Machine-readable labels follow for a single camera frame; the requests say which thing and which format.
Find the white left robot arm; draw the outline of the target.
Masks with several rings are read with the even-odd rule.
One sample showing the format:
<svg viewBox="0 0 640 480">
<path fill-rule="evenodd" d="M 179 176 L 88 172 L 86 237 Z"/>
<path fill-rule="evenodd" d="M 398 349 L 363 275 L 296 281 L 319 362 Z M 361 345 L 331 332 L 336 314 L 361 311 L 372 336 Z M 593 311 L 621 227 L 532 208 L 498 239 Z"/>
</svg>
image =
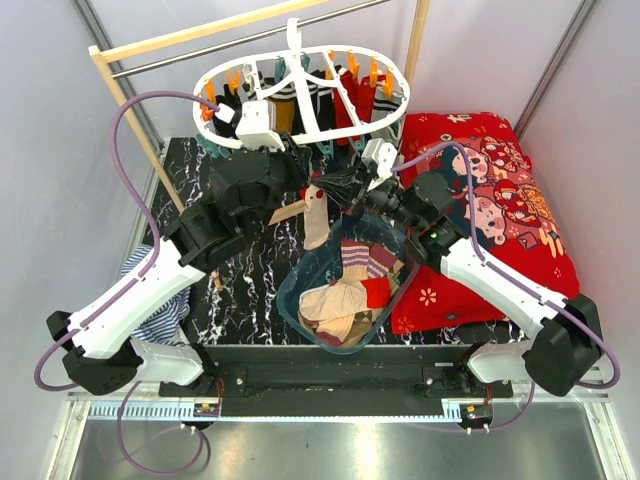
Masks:
<svg viewBox="0 0 640 480">
<path fill-rule="evenodd" d="M 72 384 L 93 395 L 132 381 L 208 394 L 216 372 L 193 347 L 152 343 L 132 333 L 261 235 L 283 196 L 308 185 L 311 158 L 310 148 L 293 145 L 275 152 L 240 149 L 216 162 L 210 191 L 168 226 L 138 266 L 84 309 L 51 314 L 47 326 L 66 351 L 62 363 Z"/>
</svg>

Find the beige sock with red cuff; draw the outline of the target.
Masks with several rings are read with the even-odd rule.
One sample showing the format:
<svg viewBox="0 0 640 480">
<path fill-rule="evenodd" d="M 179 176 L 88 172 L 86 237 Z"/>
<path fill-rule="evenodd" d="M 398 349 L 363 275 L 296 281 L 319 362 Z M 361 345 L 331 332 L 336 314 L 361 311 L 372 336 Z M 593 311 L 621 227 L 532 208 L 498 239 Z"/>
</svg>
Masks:
<svg viewBox="0 0 640 480">
<path fill-rule="evenodd" d="M 320 188 L 310 185 L 304 192 L 304 249 L 323 245 L 329 236 L 328 196 Z"/>
</svg>

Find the white oval clip hanger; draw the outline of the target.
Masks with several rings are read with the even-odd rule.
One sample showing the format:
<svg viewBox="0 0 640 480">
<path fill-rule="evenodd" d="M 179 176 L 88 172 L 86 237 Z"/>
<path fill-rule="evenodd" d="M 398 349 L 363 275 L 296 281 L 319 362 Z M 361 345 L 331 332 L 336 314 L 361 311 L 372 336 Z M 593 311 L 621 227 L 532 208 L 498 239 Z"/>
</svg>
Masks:
<svg viewBox="0 0 640 480">
<path fill-rule="evenodd" d="M 194 90 L 195 100 L 199 104 L 192 108 L 192 116 L 198 133 L 206 140 L 228 149 L 243 147 L 237 136 L 234 138 L 223 137 L 211 128 L 215 118 L 222 122 L 229 122 L 233 119 L 235 111 L 226 104 L 220 106 L 213 104 L 203 96 L 210 80 L 234 67 L 240 67 L 242 69 L 241 75 L 248 78 L 253 86 L 254 98 L 252 100 L 269 101 L 272 95 L 281 93 L 284 88 L 288 86 L 293 88 L 303 125 L 303 132 L 293 137 L 293 141 L 298 145 L 328 142 L 339 138 L 363 137 L 393 123 L 406 113 L 410 99 L 410 85 L 405 77 L 399 73 L 395 63 L 379 52 L 350 45 L 322 45 L 304 48 L 301 27 L 298 26 L 298 22 L 297 18 L 291 18 L 287 21 L 288 48 L 286 50 L 244 56 L 211 69 L 199 79 Z M 366 56 L 373 63 L 383 65 L 386 68 L 386 74 L 391 73 L 394 76 L 396 89 L 402 91 L 404 96 L 402 105 L 384 120 L 375 123 L 362 120 L 357 114 L 356 106 L 348 97 L 347 90 L 335 68 L 332 55 L 336 52 Z M 266 60 L 282 60 L 287 74 L 275 85 L 263 88 L 259 79 L 258 63 Z M 350 126 L 336 129 L 322 129 L 319 126 L 317 116 L 312 108 L 311 85 L 321 87 L 328 92 L 338 92 L 350 119 Z"/>
</svg>

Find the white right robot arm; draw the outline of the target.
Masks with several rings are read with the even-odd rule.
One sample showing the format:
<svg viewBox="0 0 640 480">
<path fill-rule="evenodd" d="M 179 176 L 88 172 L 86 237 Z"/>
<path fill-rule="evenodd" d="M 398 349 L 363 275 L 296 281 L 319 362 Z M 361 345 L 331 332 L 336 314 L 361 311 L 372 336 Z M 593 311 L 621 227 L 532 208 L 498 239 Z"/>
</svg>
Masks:
<svg viewBox="0 0 640 480">
<path fill-rule="evenodd" d="M 470 347 L 453 374 L 460 393 L 476 396 L 506 380 L 532 381 L 551 395 L 565 396 L 581 384 L 604 352 L 591 299 L 543 287 L 481 248 L 472 232 L 449 220 L 454 201 L 442 175 L 422 173 L 408 189 L 394 179 L 371 188 L 370 179 L 366 171 L 350 169 L 311 183 L 344 209 L 366 207 L 409 227 L 405 245 L 417 264 L 473 291 L 526 336 L 522 342 Z"/>
</svg>

